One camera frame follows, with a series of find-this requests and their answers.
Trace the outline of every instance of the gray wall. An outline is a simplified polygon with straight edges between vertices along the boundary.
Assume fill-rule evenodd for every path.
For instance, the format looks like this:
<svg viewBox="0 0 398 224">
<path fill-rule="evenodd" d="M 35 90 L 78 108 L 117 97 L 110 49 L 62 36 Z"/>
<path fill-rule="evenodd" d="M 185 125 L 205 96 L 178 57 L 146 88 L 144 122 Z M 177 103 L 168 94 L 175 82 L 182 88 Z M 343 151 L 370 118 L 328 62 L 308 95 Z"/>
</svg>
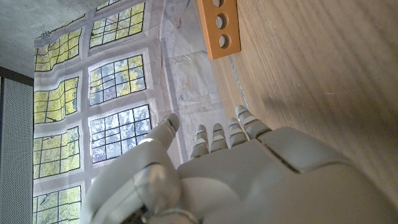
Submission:
<svg viewBox="0 0 398 224">
<path fill-rule="evenodd" d="M 32 223 L 33 87 L 1 81 L 0 223 Z"/>
</svg>

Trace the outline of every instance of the robot finger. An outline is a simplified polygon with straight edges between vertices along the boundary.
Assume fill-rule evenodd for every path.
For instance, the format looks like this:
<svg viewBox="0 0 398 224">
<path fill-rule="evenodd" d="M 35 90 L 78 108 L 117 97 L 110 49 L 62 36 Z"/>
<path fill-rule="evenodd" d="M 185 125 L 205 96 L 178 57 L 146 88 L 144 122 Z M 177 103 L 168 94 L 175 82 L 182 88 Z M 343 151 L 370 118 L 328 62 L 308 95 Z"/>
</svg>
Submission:
<svg viewBox="0 0 398 224">
<path fill-rule="evenodd" d="M 216 123 L 213 128 L 213 142 L 211 143 L 210 152 L 215 152 L 220 149 L 227 149 L 228 145 L 226 144 L 224 129 L 222 125 Z"/>
<path fill-rule="evenodd" d="M 176 114 L 170 113 L 166 115 L 163 120 L 157 126 L 155 126 L 138 144 L 156 140 L 160 142 L 167 150 L 170 147 L 179 126 L 180 120 L 178 119 L 178 116 Z"/>
<path fill-rule="evenodd" d="M 238 145 L 245 143 L 248 141 L 245 133 L 242 131 L 241 126 L 238 123 L 236 118 L 231 118 L 228 121 L 229 125 L 229 140 L 231 141 L 231 148 Z"/>
<path fill-rule="evenodd" d="M 255 116 L 253 116 L 250 111 L 244 106 L 237 106 L 235 109 L 235 113 L 250 139 L 255 139 L 258 136 L 268 131 L 271 131 L 271 129 L 267 125 L 265 125 Z"/>
<path fill-rule="evenodd" d="M 206 127 L 200 124 L 197 128 L 197 134 L 195 137 L 195 143 L 193 144 L 193 151 L 189 157 L 189 161 L 195 158 L 199 158 L 209 153 L 207 131 Z"/>
</svg>

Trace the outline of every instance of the window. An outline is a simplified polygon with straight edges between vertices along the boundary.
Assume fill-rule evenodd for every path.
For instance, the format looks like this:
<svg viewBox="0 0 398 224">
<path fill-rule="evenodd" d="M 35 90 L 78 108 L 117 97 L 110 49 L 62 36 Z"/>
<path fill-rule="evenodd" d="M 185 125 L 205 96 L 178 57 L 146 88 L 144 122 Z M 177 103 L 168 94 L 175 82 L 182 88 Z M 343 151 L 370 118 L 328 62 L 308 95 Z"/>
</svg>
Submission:
<svg viewBox="0 0 398 224">
<path fill-rule="evenodd" d="M 145 3 L 94 22 L 90 48 L 142 31 Z"/>
<path fill-rule="evenodd" d="M 58 88 L 34 93 L 35 124 L 61 121 L 77 111 L 78 77 L 62 81 Z"/>
<path fill-rule="evenodd" d="M 90 105 L 145 90 L 142 55 L 109 63 L 90 72 Z"/>
<path fill-rule="evenodd" d="M 55 64 L 79 54 L 81 29 L 63 34 L 58 40 L 35 50 L 35 71 L 50 71 Z"/>
<path fill-rule="evenodd" d="M 151 130 L 149 105 L 91 121 L 93 163 L 120 156 Z"/>
<path fill-rule="evenodd" d="M 33 179 L 80 168 L 78 127 L 33 140 Z"/>
<path fill-rule="evenodd" d="M 100 4 L 100 5 L 97 7 L 97 11 L 100 10 L 100 9 L 102 9 L 102 8 L 104 8 L 104 7 L 106 7 L 106 6 L 108 6 L 108 5 L 110 5 L 110 4 L 113 4 L 113 3 L 115 3 L 115 2 L 118 2 L 118 1 L 119 1 L 119 0 L 109 0 L 109 1 L 107 1 L 107 2 L 104 2 L 104 3 Z"/>
<path fill-rule="evenodd" d="M 80 186 L 33 198 L 33 224 L 79 224 L 81 204 Z"/>
</svg>

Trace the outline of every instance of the orange block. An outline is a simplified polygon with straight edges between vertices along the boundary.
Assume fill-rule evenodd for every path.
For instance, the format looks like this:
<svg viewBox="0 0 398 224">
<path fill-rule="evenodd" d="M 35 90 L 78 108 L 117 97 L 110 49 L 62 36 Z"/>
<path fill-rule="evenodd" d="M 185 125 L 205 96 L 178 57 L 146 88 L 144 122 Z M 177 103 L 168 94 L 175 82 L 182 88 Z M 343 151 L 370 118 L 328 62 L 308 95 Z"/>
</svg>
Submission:
<svg viewBox="0 0 398 224">
<path fill-rule="evenodd" d="M 213 1 L 198 0 L 198 8 L 207 54 L 217 59 L 241 51 L 241 39 L 236 0 Z"/>
</svg>

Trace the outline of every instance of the wooden table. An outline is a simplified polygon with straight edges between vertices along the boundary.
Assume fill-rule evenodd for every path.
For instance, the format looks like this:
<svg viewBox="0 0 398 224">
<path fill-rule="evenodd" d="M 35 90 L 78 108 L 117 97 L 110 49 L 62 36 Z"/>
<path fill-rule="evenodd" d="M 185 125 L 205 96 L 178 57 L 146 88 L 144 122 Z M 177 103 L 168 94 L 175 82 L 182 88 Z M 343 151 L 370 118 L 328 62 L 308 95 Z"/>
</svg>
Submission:
<svg viewBox="0 0 398 224">
<path fill-rule="evenodd" d="M 212 61 L 227 116 L 244 104 L 351 158 L 398 205 L 398 3 L 238 0 L 242 51 Z"/>
</svg>

